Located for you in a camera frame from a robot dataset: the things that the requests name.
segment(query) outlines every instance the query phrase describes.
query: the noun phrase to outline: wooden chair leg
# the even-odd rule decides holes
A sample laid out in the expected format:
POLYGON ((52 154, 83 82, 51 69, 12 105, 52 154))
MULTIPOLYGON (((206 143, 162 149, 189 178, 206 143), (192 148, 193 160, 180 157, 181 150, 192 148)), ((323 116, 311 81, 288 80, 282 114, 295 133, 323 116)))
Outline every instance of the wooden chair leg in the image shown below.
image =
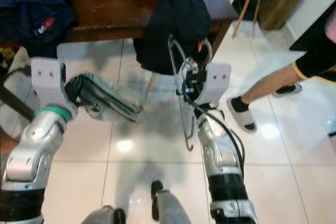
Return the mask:
POLYGON ((245 4, 244 4, 244 7, 243 7, 243 10, 242 10, 242 13, 240 14, 240 17, 239 17, 239 20, 238 20, 238 23, 237 23, 237 26, 235 28, 235 31, 233 32, 232 34, 232 39, 234 39, 237 35, 237 32, 238 32, 238 29, 240 27, 240 23, 242 22, 244 16, 245 16, 245 13, 246 13, 246 10, 247 10, 247 7, 248 7, 248 4, 249 4, 250 0, 246 0, 245 1, 245 4))
POLYGON ((154 85, 155 82, 155 78, 156 78, 156 73, 152 73, 151 79, 149 80, 146 92, 145 92, 145 101, 147 100, 149 91, 151 91, 152 86, 154 85))
POLYGON ((260 2, 261 2, 261 0, 258 0, 256 11, 254 12, 253 25, 255 25, 256 22, 257 22, 257 18, 258 18, 258 14, 259 14, 259 9, 260 9, 260 2))

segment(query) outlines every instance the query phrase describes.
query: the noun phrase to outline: clothes pile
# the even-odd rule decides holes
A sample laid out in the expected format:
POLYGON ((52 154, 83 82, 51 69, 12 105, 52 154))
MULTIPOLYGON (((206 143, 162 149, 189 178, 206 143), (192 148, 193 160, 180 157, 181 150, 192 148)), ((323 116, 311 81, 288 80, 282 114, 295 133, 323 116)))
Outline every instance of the clothes pile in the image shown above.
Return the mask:
POLYGON ((24 46, 30 57, 56 58, 75 18, 64 0, 0 0, 0 40, 24 46))

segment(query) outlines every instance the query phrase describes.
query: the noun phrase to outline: dark wooden table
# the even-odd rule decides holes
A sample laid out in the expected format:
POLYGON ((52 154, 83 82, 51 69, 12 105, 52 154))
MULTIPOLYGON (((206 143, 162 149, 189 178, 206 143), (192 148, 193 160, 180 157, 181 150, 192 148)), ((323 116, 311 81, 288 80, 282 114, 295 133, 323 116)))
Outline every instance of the dark wooden table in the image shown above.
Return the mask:
MULTIPOLYGON (((78 16, 67 42, 143 37, 156 0, 67 0, 78 16)), ((229 0, 204 0, 212 19, 209 38, 215 52, 237 18, 229 0)))

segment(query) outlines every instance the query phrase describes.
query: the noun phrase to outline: white tile floor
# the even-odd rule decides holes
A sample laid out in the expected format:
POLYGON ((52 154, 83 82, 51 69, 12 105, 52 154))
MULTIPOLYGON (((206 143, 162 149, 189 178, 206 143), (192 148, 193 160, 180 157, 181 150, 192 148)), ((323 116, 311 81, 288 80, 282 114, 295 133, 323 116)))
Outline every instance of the white tile floor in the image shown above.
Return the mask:
MULTIPOLYGON (((284 32, 264 34, 249 22, 243 22, 234 40, 232 31, 231 27, 214 59, 232 66, 220 107, 245 144, 245 183, 260 223, 336 223, 336 139, 327 137, 336 117, 336 85, 312 79, 302 84, 298 95, 264 97, 251 105, 258 131, 241 131, 228 113, 226 99, 300 53, 287 50, 290 39, 284 32)), ((150 78, 136 62, 131 40, 63 44, 58 50, 68 79, 96 72, 143 94, 150 78)), ((18 88, 20 83, 7 85, 35 108, 35 95, 18 88)), ((27 123, 6 106, 0 113, 9 134, 17 135, 27 123)), ((213 223, 201 146, 196 137, 191 142, 194 150, 188 152, 172 77, 157 78, 139 125, 95 121, 80 110, 52 165, 43 207, 46 223, 80 223, 106 204, 124 208, 127 223, 154 223, 150 184, 156 179, 181 201, 192 223, 213 223)))

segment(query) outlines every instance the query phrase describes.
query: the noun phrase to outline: person's leg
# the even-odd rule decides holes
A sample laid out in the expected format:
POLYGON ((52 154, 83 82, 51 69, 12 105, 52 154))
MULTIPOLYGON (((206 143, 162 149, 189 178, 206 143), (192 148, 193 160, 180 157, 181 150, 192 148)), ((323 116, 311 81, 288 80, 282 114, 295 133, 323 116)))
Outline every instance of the person's leg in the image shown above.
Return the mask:
POLYGON ((275 92, 283 87, 293 86, 296 82, 302 80, 303 79, 301 79, 294 71, 293 67, 289 65, 259 80, 252 88, 241 96, 241 101, 248 105, 265 95, 275 92))
POLYGON ((245 131, 254 132, 257 127, 249 104, 281 88, 291 90, 291 86, 302 80, 293 66, 287 66, 262 78, 242 96, 229 99, 227 105, 238 125, 245 131))
POLYGON ((241 97, 228 99, 227 105, 238 125, 248 132, 256 131, 255 120, 248 109, 251 102, 270 93, 282 94, 300 91, 301 86, 298 82, 313 76, 321 76, 336 66, 335 55, 336 45, 325 35, 322 35, 307 53, 293 62, 291 66, 284 67, 262 78, 241 97))

